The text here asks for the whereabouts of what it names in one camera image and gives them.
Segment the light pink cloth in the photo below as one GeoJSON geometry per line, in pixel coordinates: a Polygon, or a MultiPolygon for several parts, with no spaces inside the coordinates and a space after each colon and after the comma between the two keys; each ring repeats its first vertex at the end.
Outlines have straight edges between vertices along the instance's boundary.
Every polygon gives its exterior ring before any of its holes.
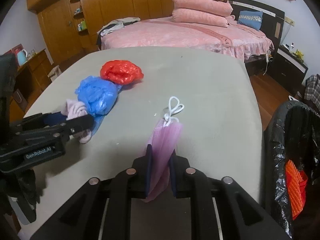
{"type": "MultiPolygon", "coordinates": [[[[87,108],[81,101],[67,99],[65,105],[61,110],[61,114],[66,117],[66,120],[78,118],[80,116],[87,115],[87,108]]],[[[82,132],[73,135],[74,138],[78,139],[81,144],[86,144],[92,137],[92,131],[86,129],[82,132]]]]}

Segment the orange knit cloth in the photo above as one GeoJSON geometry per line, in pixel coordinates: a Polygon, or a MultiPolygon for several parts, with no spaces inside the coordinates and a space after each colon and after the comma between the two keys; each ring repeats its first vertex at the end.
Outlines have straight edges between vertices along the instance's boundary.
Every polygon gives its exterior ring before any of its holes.
{"type": "Polygon", "coordinates": [[[306,185],[308,176],[303,170],[296,168],[293,161],[288,160],[285,165],[286,185],[291,203],[292,218],[295,220],[303,211],[306,202],[306,185]]]}

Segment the pink face mask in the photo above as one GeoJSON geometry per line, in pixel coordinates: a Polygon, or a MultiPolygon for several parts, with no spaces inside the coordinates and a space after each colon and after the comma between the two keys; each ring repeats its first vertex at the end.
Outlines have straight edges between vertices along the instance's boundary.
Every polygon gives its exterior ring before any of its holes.
{"type": "Polygon", "coordinates": [[[182,133],[183,125],[175,116],[184,110],[184,104],[171,96],[168,109],[159,120],[148,140],[152,146],[152,168],[148,196],[143,202],[148,203],[156,199],[169,185],[169,159],[175,150],[182,133]]]}

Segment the blue plastic bag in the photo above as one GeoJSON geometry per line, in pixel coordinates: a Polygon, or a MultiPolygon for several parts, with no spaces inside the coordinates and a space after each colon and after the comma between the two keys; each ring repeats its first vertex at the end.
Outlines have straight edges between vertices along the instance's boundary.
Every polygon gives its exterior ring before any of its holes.
{"type": "Polygon", "coordinates": [[[95,135],[104,117],[113,108],[122,87],[97,76],[88,76],[80,82],[75,94],[78,101],[85,104],[87,113],[94,118],[92,135],[95,135]]]}

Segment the white wooden stool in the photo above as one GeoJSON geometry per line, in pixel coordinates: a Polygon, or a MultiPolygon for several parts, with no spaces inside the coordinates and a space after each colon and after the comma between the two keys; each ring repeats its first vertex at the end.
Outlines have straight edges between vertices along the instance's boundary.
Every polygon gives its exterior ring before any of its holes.
{"type": "Polygon", "coordinates": [[[53,82],[62,74],[60,66],[55,66],[48,74],[49,79],[53,82]]]}

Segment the red plastic bag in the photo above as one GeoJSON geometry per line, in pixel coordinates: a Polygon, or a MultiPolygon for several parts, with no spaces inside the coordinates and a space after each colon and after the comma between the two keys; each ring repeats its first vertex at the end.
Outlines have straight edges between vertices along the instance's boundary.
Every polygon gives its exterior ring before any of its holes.
{"type": "Polygon", "coordinates": [[[128,60],[106,62],[100,70],[100,77],[119,85],[128,85],[144,77],[140,67],[128,60]]]}

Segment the blue kettle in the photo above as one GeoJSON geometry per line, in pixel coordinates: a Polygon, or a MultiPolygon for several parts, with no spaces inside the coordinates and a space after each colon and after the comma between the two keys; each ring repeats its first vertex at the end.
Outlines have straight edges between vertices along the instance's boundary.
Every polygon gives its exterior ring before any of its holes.
{"type": "Polygon", "coordinates": [[[17,61],[18,61],[19,66],[24,65],[28,61],[28,59],[27,59],[28,52],[25,49],[20,50],[16,54],[16,56],[17,56],[17,61]]]}

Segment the wooden wardrobe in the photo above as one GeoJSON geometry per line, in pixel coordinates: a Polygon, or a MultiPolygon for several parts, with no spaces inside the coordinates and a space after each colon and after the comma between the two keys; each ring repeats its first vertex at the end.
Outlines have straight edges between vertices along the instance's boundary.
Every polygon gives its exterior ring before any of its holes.
{"type": "Polygon", "coordinates": [[[168,17],[171,0],[27,0],[55,64],[96,49],[97,32],[112,20],[168,17]]]}

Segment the clothes pile on bed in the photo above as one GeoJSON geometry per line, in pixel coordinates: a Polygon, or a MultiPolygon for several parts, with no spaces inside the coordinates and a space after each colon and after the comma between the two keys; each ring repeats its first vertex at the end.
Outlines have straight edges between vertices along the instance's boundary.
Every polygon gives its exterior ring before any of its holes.
{"type": "Polygon", "coordinates": [[[122,29],[124,27],[126,27],[127,25],[131,25],[134,24],[136,22],[139,22],[140,18],[138,17],[126,17],[126,18],[119,18],[116,20],[112,20],[111,22],[109,22],[107,25],[103,26],[98,32],[97,32],[97,41],[96,41],[96,45],[101,48],[101,44],[102,44],[102,37],[112,33],[116,30],[122,29]]]}

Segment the plaid shirt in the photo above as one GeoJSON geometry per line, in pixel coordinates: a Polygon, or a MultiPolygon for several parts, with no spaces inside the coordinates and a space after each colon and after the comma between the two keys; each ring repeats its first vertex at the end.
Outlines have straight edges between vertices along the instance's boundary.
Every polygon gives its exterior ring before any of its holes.
{"type": "Polygon", "coordinates": [[[317,109],[320,107],[320,76],[311,75],[305,81],[304,99],[313,103],[317,109]]]}

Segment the black nightstand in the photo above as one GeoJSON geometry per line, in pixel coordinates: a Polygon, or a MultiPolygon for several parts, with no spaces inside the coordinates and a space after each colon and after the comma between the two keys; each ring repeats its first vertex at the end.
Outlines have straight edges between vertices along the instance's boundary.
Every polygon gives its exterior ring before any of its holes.
{"type": "Polygon", "coordinates": [[[301,90],[308,67],[283,46],[279,46],[268,67],[267,74],[285,88],[292,96],[301,90]]]}

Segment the lower pink pillow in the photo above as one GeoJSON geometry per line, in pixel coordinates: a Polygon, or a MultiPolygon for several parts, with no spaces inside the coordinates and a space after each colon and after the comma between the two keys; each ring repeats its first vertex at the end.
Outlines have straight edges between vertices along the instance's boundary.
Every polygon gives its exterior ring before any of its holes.
{"type": "Polygon", "coordinates": [[[228,27],[228,21],[225,17],[193,9],[174,9],[172,12],[172,19],[174,22],[198,23],[224,28],[228,27]]]}

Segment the pink bed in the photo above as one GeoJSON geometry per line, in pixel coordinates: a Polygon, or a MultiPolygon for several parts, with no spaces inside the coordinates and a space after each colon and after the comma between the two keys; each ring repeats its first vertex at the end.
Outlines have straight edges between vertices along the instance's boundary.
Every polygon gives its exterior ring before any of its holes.
{"type": "Polygon", "coordinates": [[[274,50],[273,42],[262,31],[237,24],[233,15],[227,21],[226,28],[178,23],[170,17],[139,21],[103,36],[101,49],[182,47],[220,53],[244,62],[274,50]]]}

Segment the black headboard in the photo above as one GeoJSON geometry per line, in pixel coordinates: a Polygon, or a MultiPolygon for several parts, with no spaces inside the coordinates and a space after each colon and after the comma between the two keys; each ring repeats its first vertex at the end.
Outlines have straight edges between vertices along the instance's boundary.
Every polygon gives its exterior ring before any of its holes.
{"type": "Polygon", "coordinates": [[[273,42],[274,49],[280,46],[285,12],[254,0],[228,0],[233,7],[232,14],[238,20],[241,11],[260,11],[263,13],[260,30],[273,42]]]}

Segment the blue cushion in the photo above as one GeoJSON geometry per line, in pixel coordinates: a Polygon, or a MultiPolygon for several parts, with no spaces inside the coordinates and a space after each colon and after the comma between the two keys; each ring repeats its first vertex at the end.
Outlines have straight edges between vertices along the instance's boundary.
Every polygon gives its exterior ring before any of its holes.
{"type": "Polygon", "coordinates": [[[237,24],[242,24],[255,30],[260,30],[263,22],[262,11],[240,11],[237,24]]]}

